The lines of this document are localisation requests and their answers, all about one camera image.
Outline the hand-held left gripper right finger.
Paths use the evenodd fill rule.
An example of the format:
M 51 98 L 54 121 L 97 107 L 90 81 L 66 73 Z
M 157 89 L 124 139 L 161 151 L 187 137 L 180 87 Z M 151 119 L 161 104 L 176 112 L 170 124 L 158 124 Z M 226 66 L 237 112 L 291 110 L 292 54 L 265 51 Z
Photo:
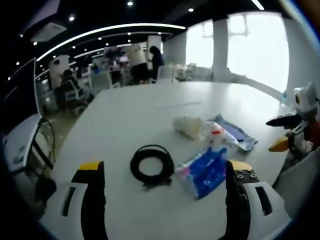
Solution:
M 225 240 L 274 240 L 289 225 L 283 198 L 245 162 L 226 162 Z

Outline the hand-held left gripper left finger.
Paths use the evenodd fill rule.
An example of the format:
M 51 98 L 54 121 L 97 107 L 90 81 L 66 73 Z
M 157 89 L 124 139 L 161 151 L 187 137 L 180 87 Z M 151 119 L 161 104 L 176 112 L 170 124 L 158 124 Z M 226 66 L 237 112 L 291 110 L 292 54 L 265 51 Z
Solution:
M 82 164 L 48 199 L 41 224 L 56 240 L 107 240 L 104 162 Z

